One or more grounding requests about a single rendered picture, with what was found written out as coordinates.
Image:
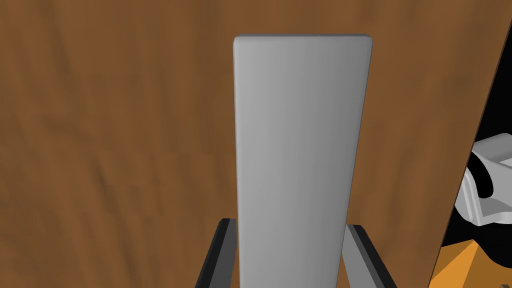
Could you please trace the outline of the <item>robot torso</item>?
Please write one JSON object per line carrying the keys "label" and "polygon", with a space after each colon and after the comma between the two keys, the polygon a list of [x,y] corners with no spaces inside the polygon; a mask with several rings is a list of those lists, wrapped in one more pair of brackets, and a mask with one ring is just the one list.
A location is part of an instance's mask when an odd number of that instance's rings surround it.
{"label": "robot torso", "polygon": [[511,134],[474,143],[454,206],[475,226],[512,225]]}

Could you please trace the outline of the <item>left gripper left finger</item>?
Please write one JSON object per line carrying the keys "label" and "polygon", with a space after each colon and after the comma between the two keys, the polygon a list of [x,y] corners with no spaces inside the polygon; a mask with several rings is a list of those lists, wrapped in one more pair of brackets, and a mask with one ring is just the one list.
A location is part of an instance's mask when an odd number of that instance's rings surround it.
{"label": "left gripper left finger", "polygon": [[235,218],[222,218],[194,288],[230,288],[237,251]]}

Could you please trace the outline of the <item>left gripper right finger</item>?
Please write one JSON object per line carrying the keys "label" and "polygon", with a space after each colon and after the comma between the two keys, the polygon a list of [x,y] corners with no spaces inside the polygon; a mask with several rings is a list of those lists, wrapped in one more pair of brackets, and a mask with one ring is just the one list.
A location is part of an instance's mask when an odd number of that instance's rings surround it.
{"label": "left gripper right finger", "polygon": [[361,225],[346,225],[342,258],[350,288],[395,288],[388,269]]}

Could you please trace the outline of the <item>brown wooden door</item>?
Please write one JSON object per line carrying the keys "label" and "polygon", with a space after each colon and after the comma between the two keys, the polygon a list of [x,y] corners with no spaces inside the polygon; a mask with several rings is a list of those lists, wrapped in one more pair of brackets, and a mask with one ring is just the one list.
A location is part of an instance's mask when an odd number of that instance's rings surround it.
{"label": "brown wooden door", "polygon": [[233,40],[373,40],[348,222],[428,288],[512,0],[0,0],[0,288],[192,288],[237,215]]}

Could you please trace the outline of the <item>grey bar handle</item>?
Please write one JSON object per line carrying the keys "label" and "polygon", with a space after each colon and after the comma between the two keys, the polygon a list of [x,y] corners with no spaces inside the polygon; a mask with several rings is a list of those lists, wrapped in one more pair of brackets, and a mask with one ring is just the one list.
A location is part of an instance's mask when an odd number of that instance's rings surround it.
{"label": "grey bar handle", "polygon": [[336,288],[373,41],[233,41],[240,288]]}

